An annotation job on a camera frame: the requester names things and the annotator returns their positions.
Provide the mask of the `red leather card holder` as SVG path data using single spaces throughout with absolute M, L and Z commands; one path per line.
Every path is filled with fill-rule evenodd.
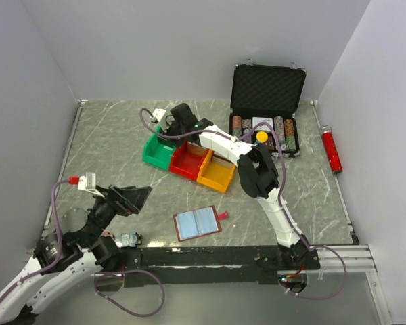
M 221 221 L 228 218 L 227 211 L 218 213 L 214 205 L 174 214 L 177 239 L 183 242 L 221 232 Z

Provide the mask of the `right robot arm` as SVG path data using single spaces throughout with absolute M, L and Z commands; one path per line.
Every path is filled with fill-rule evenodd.
M 186 103 L 170 111 L 155 110 L 151 121 L 160 125 L 165 138 L 179 144 L 193 142 L 233 163 L 243 191 L 258 201 L 275 230 L 283 264 L 297 269 L 305 263 L 308 242 L 282 198 L 279 174 L 266 146 L 243 142 L 213 122 L 197 119 Z

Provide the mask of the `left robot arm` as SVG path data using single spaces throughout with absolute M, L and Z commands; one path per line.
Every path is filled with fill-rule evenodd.
M 76 274 L 77 268 L 89 270 L 85 257 L 94 257 L 94 265 L 105 272 L 114 271 L 121 262 L 121 251 L 114 239 L 102 236 L 103 231 L 117 215 L 127 217 L 138 214 L 152 188 L 128 186 L 79 186 L 79 190 L 95 197 L 92 208 L 87 210 L 84 226 L 74 232 L 62 233 L 58 217 L 56 230 L 40 239 L 26 267 L 7 288 L 0 292 L 0 324 L 15 320 L 30 297 L 48 294 L 41 287 L 67 271 Z

